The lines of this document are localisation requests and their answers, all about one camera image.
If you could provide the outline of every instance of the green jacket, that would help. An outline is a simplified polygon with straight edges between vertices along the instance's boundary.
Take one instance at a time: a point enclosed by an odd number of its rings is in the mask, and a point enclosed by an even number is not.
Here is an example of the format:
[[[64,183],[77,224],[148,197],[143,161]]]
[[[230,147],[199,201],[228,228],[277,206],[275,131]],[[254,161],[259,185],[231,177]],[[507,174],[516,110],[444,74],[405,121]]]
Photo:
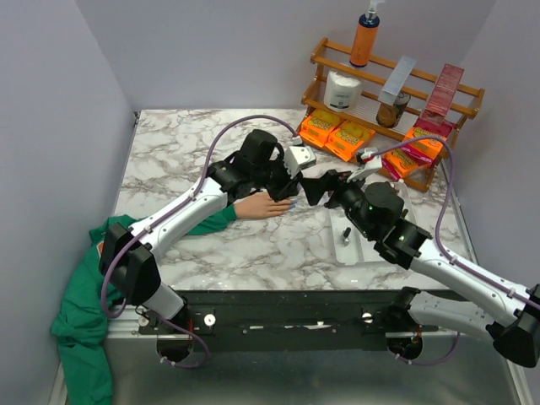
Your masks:
[[[231,205],[202,221],[188,234],[205,235],[224,230],[235,219],[235,209]],[[71,405],[112,403],[112,376],[101,347],[107,334],[108,319],[100,305],[103,276],[99,270],[98,244],[112,224],[119,222],[127,228],[136,221],[127,215],[111,217],[89,232],[91,247],[75,269],[62,298],[60,312],[52,323],[51,333],[57,337]],[[108,304],[121,297],[120,292],[109,284]]]

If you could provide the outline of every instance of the marble surface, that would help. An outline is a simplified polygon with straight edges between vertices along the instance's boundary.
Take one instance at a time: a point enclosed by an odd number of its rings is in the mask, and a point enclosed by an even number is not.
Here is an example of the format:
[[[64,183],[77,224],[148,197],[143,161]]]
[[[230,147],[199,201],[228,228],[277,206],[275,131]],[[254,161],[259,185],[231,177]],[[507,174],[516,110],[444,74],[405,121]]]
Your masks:
[[[296,127],[305,110],[143,111],[116,213],[144,217],[158,211],[197,181],[208,146],[221,128],[251,114],[276,116]],[[237,150],[254,128],[290,143],[290,132],[273,121],[244,122],[229,131],[214,160]],[[331,168],[351,170],[329,154],[316,151],[317,166],[306,176]],[[385,178],[373,175],[371,181]],[[429,192],[409,190],[417,224],[433,232],[446,182],[438,173]],[[282,217],[239,220],[228,229],[205,236],[187,236],[160,263],[162,279],[176,289],[421,289],[444,288],[433,279],[397,267],[340,265],[333,256],[330,219],[323,206],[309,207],[301,193],[297,205]],[[441,229],[443,242],[467,257],[452,208]]]

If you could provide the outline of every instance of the wooden rack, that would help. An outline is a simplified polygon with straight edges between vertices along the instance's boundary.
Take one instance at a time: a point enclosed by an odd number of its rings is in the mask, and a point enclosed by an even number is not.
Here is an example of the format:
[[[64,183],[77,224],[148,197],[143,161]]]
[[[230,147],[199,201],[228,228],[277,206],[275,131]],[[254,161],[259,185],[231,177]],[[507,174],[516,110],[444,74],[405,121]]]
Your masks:
[[[311,63],[316,63],[316,73],[315,77],[311,81],[309,87],[305,91],[304,95],[302,96],[302,104],[307,105],[307,112],[306,116],[308,116],[313,110],[324,110],[324,111],[330,111],[334,114],[338,114],[343,119],[357,122],[358,124],[361,124],[365,127],[368,127],[370,129],[375,130],[378,134],[383,135],[385,137],[394,139],[398,142],[401,142],[407,133],[407,131],[411,128],[411,126],[416,121],[416,116],[419,116],[421,111],[414,109],[412,107],[407,107],[405,110],[406,113],[411,114],[410,119],[404,119],[405,114],[403,115],[402,120],[400,121],[399,125],[396,128],[384,128],[381,127],[376,123],[375,115],[378,110],[378,103],[377,99],[378,96],[376,94],[370,93],[368,91],[362,91],[362,97],[359,97],[358,105],[356,108],[354,108],[353,111],[348,112],[336,112],[329,110],[323,103],[322,103],[322,96],[323,92],[321,92],[321,84],[325,83],[327,81],[327,77],[325,76],[325,68],[326,70],[328,68],[334,69],[343,73],[346,73],[348,75],[354,76],[356,78],[360,78],[362,80],[367,80],[369,82],[379,84],[380,86],[383,86],[386,82],[386,78],[377,76],[373,73],[367,73],[362,70],[354,69],[353,67],[347,66],[345,64],[342,64],[340,62],[337,62],[335,60],[332,60],[328,57],[326,57],[327,49],[331,49],[334,51],[338,51],[347,55],[350,55],[351,48],[348,46],[344,46],[341,44],[338,44],[336,42],[332,42],[328,40],[327,38],[323,38],[321,42],[316,46],[315,50],[311,54]],[[390,69],[393,69],[397,63],[387,60],[382,57],[376,57],[375,55],[371,55],[370,62],[375,63],[377,65],[381,65],[383,67],[389,68],[389,72],[391,72]],[[425,80],[427,82],[435,83],[437,81],[437,75],[426,73],[418,69],[413,69],[411,72],[411,76],[414,76],[415,78],[419,78],[422,80]],[[459,136],[459,132],[461,131],[463,124],[468,118],[473,119],[478,112],[480,111],[480,107],[482,106],[483,101],[483,94],[485,92],[484,89],[475,89],[473,87],[466,86],[464,84],[460,84],[458,87],[458,92],[464,93],[470,97],[472,97],[472,101],[470,106],[464,106],[459,104],[452,104],[451,110],[455,111],[459,114],[459,118],[455,121],[455,130],[453,134],[451,135],[449,142],[452,148],[454,148],[456,144],[456,140]],[[418,89],[413,89],[410,87],[403,87],[402,92],[406,93],[408,95],[411,95],[411,97],[420,99],[422,101],[426,101],[429,97],[429,94],[420,91]],[[413,178],[407,178],[405,179],[405,182],[422,192],[426,192],[429,190],[429,186],[431,185],[431,182],[435,176],[435,170],[437,165],[440,163],[440,160],[446,157],[446,151],[442,149],[439,157],[435,161],[435,164],[426,170],[425,173],[423,173],[421,176],[415,176]],[[389,177],[386,170],[382,169],[381,174],[384,176]]]

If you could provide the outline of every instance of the gray wall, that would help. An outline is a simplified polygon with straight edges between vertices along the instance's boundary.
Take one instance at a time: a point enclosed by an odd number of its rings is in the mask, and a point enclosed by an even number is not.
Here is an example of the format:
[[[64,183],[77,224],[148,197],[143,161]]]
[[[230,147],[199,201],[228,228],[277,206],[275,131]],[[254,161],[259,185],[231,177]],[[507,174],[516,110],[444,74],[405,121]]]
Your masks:
[[[116,199],[132,109],[73,0],[0,4],[1,403],[48,402],[49,326]]]
[[[162,107],[289,107],[323,36],[352,44],[369,0],[77,0],[129,101]],[[440,71],[465,57],[494,0],[388,1],[375,52]]]
[[[538,0],[495,4],[462,64],[486,96],[456,153],[456,193],[479,261],[530,286],[540,283],[539,19]],[[540,369],[528,377],[540,403]]]

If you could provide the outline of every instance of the mannequin hand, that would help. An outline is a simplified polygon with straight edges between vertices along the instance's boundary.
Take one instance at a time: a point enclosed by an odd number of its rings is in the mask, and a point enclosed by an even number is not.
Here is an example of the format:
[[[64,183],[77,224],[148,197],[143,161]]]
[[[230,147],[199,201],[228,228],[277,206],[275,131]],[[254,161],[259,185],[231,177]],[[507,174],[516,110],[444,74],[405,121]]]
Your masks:
[[[290,200],[274,202],[267,192],[258,192],[235,203],[235,212],[238,218],[260,219],[283,215],[294,204]]]

